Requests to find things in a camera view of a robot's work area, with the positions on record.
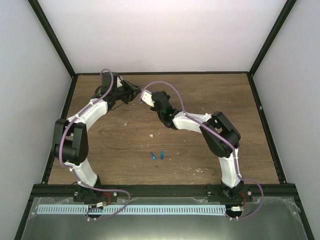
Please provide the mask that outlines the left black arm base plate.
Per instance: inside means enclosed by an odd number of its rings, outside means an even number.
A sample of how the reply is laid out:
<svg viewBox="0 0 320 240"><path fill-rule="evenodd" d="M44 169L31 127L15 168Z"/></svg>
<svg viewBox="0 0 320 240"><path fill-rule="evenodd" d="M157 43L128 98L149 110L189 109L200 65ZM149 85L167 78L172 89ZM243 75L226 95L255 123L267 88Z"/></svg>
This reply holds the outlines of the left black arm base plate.
<svg viewBox="0 0 320 240"><path fill-rule="evenodd" d="M98 202L116 202L117 196L112 192L101 192L95 190L77 190L74 193L75 202L98 203Z"/></svg>

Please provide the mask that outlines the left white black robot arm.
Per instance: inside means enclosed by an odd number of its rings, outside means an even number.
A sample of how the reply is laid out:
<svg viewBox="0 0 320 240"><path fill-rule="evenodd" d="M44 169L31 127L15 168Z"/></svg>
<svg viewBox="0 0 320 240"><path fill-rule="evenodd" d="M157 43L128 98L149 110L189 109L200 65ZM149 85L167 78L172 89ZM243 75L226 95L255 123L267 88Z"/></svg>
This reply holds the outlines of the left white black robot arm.
<svg viewBox="0 0 320 240"><path fill-rule="evenodd" d="M103 69L98 86L89 102L67 119L58 119L54 125L51 153L85 187L84 195L97 202L102 196L100 178L88 160L88 130L106 115L117 101L128 104L141 92L141 87L124 80L118 73Z"/></svg>

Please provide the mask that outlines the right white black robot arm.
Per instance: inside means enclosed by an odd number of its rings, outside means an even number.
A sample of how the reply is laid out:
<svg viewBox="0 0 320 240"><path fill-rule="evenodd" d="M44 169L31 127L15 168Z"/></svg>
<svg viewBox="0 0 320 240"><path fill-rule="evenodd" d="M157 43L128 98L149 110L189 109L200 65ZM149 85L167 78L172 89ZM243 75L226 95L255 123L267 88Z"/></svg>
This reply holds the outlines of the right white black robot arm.
<svg viewBox="0 0 320 240"><path fill-rule="evenodd" d="M210 151L219 159L223 198L229 202L236 200L244 185L238 157L240 133L220 111L213 114L188 113L172 107L169 99L165 91L144 90L141 96L165 127L203 135Z"/></svg>

